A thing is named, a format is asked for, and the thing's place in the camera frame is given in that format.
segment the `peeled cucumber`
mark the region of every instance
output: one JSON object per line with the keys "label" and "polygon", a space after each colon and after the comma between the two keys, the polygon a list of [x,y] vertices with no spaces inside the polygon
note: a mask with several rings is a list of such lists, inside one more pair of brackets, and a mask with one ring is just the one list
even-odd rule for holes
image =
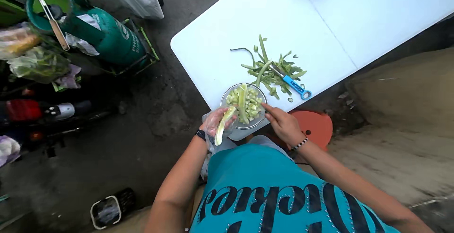
{"label": "peeled cucumber", "polygon": [[246,96],[247,96],[247,84],[241,84],[239,88],[238,95],[238,106],[240,107],[240,119],[244,121],[245,124],[249,124],[249,119],[246,114]]}
{"label": "peeled cucumber", "polygon": [[230,106],[226,112],[224,112],[224,116],[221,119],[221,122],[219,123],[218,130],[216,131],[216,135],[214,137],[214,144],[216,146],[221,145],[223,142],[223,134],[224,134],[224,129],[226,126],[226,123],[228,120],[232,118],[232,116],[235,114],[236,107],[235,106]]}
{"label": "peeled cucumber", "polygon": [[[226,97],[227,105],[238,105],[240,111],[239,121],[243,124],[248,124],[249,121],[259,118],[259,112],[263,111],[260,103],[263,99],[257,97],[259,95],[258,90],[255,87],[247,87],[247,84],[241,84],[240,87],[230,91]],[[241,115],[241,102],[244,102],[244,115]]]}

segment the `beaded bracelet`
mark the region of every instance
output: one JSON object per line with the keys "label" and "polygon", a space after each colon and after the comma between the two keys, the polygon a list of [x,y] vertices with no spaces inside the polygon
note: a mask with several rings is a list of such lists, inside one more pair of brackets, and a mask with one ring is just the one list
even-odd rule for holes
{"label": "beaded bracelet", "polygon": [[308,138],[304,139],[300,144],[298,144],[298,145],[292,147],[292,151],[298,149],[299,147],[301,147],[301,145],[303,145],[303,144],[306,143],[307,141],[309,141]]}

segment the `glass bowl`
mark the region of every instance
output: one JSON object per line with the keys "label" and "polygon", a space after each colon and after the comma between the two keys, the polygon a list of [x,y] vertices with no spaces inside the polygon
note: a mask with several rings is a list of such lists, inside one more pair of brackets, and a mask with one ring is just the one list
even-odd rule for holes
{"label": "glass bowl", "polygon": [[[227,89],[227,91],[224,93],[224,95],[223,95],[223,97],[221,99],[221,106],[227,106],[226,98],[229,95],[230,91],[240,87],[241,84],[242,83],[238,83],[236,85],[231,86],[229,89]],[[263,93],[263,91],[259,87],[257,87],[254,84],[250,84],[250,83],[246,83],[246,84],[247,84],[248,88],[249,87],[255,88],[258,91],[257,97],[262,98],[262,102],[268,104],[268,100],[266,99],[265,94]],[[262,121],[265,119],[265,109],[261,105],[260,105],[260,107],[262,108],[262,111],[258,112],[259,117],[257,119],[249,121],[249,124],[243,124],[243,123],[238,122],[238,125],[235,128],[237,128],[237,129],[251,129],[253,127],[258,126],[258,124],[262,123]]]}

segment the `right hand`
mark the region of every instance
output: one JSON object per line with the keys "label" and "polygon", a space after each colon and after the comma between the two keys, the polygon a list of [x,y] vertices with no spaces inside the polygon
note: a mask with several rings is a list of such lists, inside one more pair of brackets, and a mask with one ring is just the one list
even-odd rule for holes
{"label": "right hand", "polygon": [[298,120],[295,117],[266,103],[262,103],[262,106],[268,111],[265,114],[266,119],[270,121],[271,126],[282,141],[290,147],[294,147],[306,139],[306,135],[301,132]]}

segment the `plastic glove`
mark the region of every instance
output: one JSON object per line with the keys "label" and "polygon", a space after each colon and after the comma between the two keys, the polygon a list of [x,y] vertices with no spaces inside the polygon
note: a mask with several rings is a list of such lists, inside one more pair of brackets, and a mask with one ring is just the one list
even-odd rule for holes
{"label": "plastic glove", "polygon": [[[215,145],[215,136],[219,128],[224,113],[229,110],[230,106],[219,107],[202,116],[201,121],[203,122],[203,131],[205,132],[205,141],[207,142],[207,148],[213,154],[217,151]],[[222,134],[223,139],[229,136],[238,122],[237,110],[235,110],[232,117],[226,121],[224,126],[224,132]]]}

